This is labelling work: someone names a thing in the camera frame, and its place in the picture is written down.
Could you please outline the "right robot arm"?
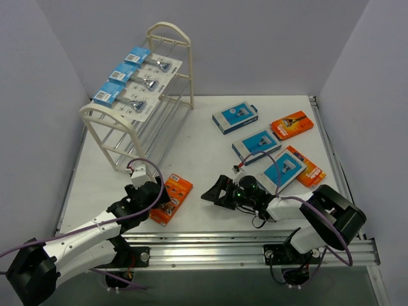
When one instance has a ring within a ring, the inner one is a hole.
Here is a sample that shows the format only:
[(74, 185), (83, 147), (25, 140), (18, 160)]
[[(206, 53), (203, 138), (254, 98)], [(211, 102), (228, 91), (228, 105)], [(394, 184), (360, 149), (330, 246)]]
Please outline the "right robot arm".
[(201, 199), (230, 210), (242, 208), (263, 223), (308, 221), (284, 242), (283, 255), (290, 263), (320, 247), (346, 250), (367, 221), (362, 210), (325, 184), (305, 194), (280, 197), (263, 189), (252, 175), (238, 180), (220, 175)]

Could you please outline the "blue Gillette razor blister pack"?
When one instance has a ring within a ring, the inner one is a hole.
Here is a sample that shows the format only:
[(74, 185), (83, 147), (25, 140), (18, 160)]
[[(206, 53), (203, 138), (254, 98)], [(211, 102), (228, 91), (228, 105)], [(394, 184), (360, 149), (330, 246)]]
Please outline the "blue Gillette razor blister pack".
[(124, 58), (126, 64), (159, 75), (173, 76), (181, 67), (182, 61), (152, 53), (147, 48), (135, 47)]

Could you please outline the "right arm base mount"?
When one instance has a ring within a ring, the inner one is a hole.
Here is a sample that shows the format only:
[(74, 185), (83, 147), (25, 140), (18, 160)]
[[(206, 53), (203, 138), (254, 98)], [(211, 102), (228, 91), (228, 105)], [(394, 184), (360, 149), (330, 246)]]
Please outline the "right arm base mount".
[(292, 246), (283, 244), (265, 244), (263, 246), (264, 259), (266, 265), (303, 265), (318, 264), (321, 259), (319, 251), (309, 251), (300, 254)]

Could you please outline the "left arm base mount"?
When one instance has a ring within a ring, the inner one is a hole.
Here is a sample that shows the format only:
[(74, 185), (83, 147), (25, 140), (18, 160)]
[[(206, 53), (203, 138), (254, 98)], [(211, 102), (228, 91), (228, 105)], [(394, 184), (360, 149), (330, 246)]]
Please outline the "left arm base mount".
[(149, 266), (150, 248), (147, 246), (130, 247), (119, 251), (111, 263), (99, 265), (97, 268), (145, 268)]

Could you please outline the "orange Gillette Fusion box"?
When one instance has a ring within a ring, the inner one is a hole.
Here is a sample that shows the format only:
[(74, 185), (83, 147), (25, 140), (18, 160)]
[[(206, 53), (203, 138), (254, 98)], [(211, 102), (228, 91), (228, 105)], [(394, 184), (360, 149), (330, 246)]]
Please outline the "orange Gillette Fusion box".
[(165, 187), (170, 200), (150, 211), (150, 218), (162, 226), (166, 226), (171, 221), (193, 189), (193, 184), (179, 175), (172, 173), (166, 181)]

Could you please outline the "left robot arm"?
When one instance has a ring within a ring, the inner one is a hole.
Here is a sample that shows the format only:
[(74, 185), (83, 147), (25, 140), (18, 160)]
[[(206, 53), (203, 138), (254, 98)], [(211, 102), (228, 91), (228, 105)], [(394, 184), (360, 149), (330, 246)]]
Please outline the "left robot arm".
[(16, 249), (5, 275), (24, 305), (40, 305), (58, 285), (88, 269), (128, 262), (129, 245), (122, 234), (149, 217), (151, 208), (168, 200), (162, 179), (135, 187), (89, 222), (49, 241), (35, 238)]

